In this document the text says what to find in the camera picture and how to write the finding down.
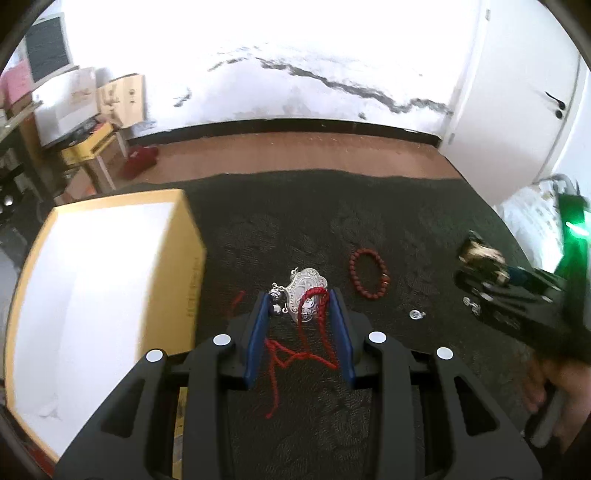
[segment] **pink box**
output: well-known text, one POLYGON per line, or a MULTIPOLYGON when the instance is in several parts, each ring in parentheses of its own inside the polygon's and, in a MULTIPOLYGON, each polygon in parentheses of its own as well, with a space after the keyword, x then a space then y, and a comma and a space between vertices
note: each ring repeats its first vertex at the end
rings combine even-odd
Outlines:
POLYGON ((23 60, 0 77, 0 89, 4 93, 4 108, 9 108, 19 98, 33 91, 33 76, 29 62, 23 60))

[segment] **patterned rug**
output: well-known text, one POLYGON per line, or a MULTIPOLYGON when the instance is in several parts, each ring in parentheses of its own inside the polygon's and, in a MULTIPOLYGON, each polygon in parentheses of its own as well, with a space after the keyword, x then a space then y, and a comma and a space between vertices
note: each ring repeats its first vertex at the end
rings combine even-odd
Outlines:
MULTIPOLYGON (((448 346, 480 378, 521 429, 519 401, 525 349, 478 323, 453 284, 456 248, 476 230, 505 254, 527 260, 501 219, 463 180, 373 178, 338 171, 219 175, 165 185, 140 184, 125 192, 181 188, 207 246, 197 341, 223 332, 228 308, 245 291, 235 314, 248 312, 259 290, 287 285, 290 270, 313 267, 342 290, 350 309, 406 347, 434 352, 448 346), (369 301, 354 289, 348 259, 359 247, 375 248, 392 278, 386 296, 369 301), (409 317, 417 309, 421 320, 409 317)), ((379 275, 359 262, 369 290, 379 275)), ((313 325, 306 332, 323 354, 313 325)), ((288 317, 274 319, 269 336, 299 350, 288 317)), ((279 409, 272 404, 265 354, 254 388, 231 393, 229 419, 236 478, 359 479, 371 405, 370 391, 351 392, 317 362, 278 371, 279 409)))

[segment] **human hand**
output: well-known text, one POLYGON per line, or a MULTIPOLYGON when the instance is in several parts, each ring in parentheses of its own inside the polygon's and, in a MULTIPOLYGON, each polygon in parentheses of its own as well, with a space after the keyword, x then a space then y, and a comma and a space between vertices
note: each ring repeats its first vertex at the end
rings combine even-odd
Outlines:
POLYGON ((577 360, 559 361, 534 355, 523 380, 524 404, 532 413, 546 401, 546 381, 567 394, 562 415, 553 431, 564 452, 591 413, 591 366, 577 360))

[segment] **white door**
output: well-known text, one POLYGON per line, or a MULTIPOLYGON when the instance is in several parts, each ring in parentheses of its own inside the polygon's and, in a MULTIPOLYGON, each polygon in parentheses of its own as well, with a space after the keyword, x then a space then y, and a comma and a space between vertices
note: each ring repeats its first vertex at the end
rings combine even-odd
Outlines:
POLYGON ((579 52, 538 0, 488 0, 482 15, 488 22, 482 53, 477 45, 471 59, 472 88, 465 102, 460 98, 440 152, 494 205, 532 183, 550 155, 570 107, 579 52))

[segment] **white screw cap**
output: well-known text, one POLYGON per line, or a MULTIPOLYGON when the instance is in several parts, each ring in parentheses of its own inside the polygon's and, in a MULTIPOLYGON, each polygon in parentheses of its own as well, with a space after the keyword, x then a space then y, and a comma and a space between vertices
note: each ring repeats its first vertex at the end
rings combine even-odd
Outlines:
POLYGON ((225 333, 220 333, 219 335, 213 337, 213 343, 215 343, 217 346, 227 345, 230 343, 230 340, 232 340, 232 337, 226 335, 225 333))
POLYGON ((373 343, 384 343, 386 341, 386 334, 382 332, 371 332, 368 337, 369 341, 373 343))
POLYGON ((157 362, 161 360, 163 356, 164 354, 162 353, 162 350, 150 350, 148 353, 146 353, 146 360, 148 362, 157 362))
POLYGON ((441 346, 437 349, 437 356, 441 360, 451 360, 453 358, 453 352, 446 346, 441 346))

